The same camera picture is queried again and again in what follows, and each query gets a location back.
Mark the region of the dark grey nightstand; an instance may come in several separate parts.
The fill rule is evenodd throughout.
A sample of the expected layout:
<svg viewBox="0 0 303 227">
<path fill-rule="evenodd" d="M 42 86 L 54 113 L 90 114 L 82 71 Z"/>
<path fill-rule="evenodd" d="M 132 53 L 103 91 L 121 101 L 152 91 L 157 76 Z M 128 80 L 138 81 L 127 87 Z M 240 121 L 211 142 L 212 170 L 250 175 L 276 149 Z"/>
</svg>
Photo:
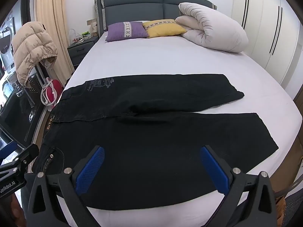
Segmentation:
<svg viewBox="0 0 303 227">
<path fill-rule="evenodd" d="M 90 39 L 84 40 L 81 43 L 72 43 L 68 48 L 68 53 L 76 70 L 84 59 L 85 55 L 90 51 L 94 44 L 99 40 L 98 36 L 93 36 Z"/>
</svg>

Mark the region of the white bed mattress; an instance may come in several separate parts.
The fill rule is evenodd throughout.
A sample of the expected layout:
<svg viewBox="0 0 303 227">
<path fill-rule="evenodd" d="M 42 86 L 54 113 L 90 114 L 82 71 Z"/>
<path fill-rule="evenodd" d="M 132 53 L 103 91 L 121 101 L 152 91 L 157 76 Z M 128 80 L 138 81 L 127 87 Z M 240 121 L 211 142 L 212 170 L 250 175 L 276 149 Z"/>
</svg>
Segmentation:
<svg viewBox="0 0 303 227">
<path fill-rule="evenodd" d="M 180 36 L 132 39 L 108 43 L 102 36 L 86 54 L 67 88 L 88 80 L 141 74 L 225 75 L 244 97 L 208 109 L 209 113 L 257 113 L 278 145 L 278 150 L 251 170 L 277 173 L 299 132 L 302 116 L 292 98 L 258 63 L 243 53 L 200 47 Z M 101 226 L 202 226 L 222 195 L 212 192 L 194 200 L 161 208 L 106 211 L 91 208 Z"/>
</svg>

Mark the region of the purple pillow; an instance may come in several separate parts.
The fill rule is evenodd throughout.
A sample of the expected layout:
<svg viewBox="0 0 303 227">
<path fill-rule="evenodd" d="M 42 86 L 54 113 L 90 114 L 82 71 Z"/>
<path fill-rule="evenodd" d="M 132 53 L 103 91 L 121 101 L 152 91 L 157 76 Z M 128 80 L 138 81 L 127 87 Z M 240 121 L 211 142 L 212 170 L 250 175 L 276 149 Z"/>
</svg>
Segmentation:
<svg viewBox="0 0 303 227">
<path fill-rule="evenodd" d="M 147 38 L 148 33 L 142 22 L 119 22 L 108 26 L 107 42 L 134 38 Z"/>
</svg>

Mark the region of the rolled white duvet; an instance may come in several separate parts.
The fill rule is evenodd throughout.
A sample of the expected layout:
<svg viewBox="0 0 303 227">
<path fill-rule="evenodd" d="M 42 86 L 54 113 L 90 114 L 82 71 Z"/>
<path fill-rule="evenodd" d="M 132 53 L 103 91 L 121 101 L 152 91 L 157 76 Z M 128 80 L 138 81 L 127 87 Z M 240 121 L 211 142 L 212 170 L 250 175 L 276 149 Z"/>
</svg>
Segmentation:
<svg viewBox="0 0 303 227">
<path fill-rule="evenodd" d="M 181 36 L 196 45 L 225 52 L 240 53 L 249 39 L 235 20 L 209 7 L 196 3 L 180 3 L 181 16 L 175 19 L 186 33 Z"/>
</svg>

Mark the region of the black denim pants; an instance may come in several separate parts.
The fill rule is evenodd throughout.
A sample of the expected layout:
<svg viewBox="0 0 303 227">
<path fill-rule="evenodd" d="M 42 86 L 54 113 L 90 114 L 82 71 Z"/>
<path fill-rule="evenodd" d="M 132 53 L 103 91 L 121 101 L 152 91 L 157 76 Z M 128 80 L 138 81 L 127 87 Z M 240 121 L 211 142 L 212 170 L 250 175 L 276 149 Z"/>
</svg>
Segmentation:
<svg viewBox="0 0 303 227">
<path fill-rule="evenodd" d="M 203 114 L 244 94 L 222 74 L 134 75 L 87 81 L 65 90 L 51 112 L 33 171 L 57 174 L 100 146 L 83 202 L 132 210 L 186 202 L 215 190 L 200 160 L 209 145 L 248 172 L 277 150 L 255 113 Z"/>
</svg>

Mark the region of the beige curtain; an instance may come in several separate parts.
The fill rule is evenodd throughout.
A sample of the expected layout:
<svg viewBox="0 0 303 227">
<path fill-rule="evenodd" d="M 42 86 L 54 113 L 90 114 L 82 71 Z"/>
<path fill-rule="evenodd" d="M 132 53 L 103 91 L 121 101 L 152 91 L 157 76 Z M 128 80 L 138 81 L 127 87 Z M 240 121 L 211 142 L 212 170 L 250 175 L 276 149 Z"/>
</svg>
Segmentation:
<svg viewBox="0 0 303 227">
<path fill-rule="evenodd" d="M 34 0 L 34 5 L 35 19 L 44 24 L 57 47 L 58 58 L 53 68 L 59 81 L 65 85 L 74 72 L 67 50 L 69 39 L 65 0 Z"/>
</svg>

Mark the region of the dark grey headboard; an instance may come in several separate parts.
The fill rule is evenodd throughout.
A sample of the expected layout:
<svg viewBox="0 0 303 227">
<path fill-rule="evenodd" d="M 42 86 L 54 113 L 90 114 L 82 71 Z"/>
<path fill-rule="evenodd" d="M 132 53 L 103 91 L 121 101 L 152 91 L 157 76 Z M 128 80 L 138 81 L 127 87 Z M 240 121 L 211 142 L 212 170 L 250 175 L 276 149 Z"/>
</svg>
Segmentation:
<svg viewBox="0 0 303 227">
<path fill-rule="evenodd" d="M 183 2 L 217 9 L 208 0 L 94 0 L 98 34 L 102 36 L 109 25 L 118 22 L 176 19 L 180 15 L 178 5 Z"/>
</svg>

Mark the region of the yellow pillow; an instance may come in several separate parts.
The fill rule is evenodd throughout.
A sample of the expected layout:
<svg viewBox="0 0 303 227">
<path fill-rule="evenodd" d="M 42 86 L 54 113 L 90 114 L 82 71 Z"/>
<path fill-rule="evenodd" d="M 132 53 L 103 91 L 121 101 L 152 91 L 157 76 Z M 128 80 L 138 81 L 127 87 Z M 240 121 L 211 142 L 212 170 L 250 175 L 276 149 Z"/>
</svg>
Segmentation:
<svg viewBox="0 0 303 227">
<path fill-rule="evenodd" d="M 175 36 L 186 33 L 186 29 L 175 22 L 174 19 L 159 19 L 155 21 L 144 22 L 144 29 L 149 38 Z"/>
</svg>

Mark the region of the beige puffer jacket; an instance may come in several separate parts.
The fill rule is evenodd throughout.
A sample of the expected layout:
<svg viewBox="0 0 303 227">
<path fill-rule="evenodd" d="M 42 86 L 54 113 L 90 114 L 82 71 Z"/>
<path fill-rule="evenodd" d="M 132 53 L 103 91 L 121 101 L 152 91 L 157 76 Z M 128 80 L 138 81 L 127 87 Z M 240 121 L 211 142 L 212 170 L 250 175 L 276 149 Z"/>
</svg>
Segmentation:
<svg viewBox="0 0 303 227">
<path fill-rule="evenodd" d="M 33 68 L 42 63 L 47 69 L 58 57 L 57 47 L 42 22 L 27 22 L 12 39 L 16 75 L 23 87 L 29 87 Z"/>
</svg>

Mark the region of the white wardrobe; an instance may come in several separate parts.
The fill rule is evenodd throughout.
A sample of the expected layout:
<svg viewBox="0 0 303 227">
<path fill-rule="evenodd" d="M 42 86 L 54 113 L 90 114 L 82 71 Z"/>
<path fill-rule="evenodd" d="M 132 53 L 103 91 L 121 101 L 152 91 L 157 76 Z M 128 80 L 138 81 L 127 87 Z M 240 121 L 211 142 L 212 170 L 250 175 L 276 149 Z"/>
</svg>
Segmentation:
<svg viewBox="0 0 303 227">
<path fill-rule="evenodd" d="M 286 0 L 233 0 L 232 19 L 245 30 L 245 54 L 284 89 L 302 52 L 302 24 Z"/>
</svg>

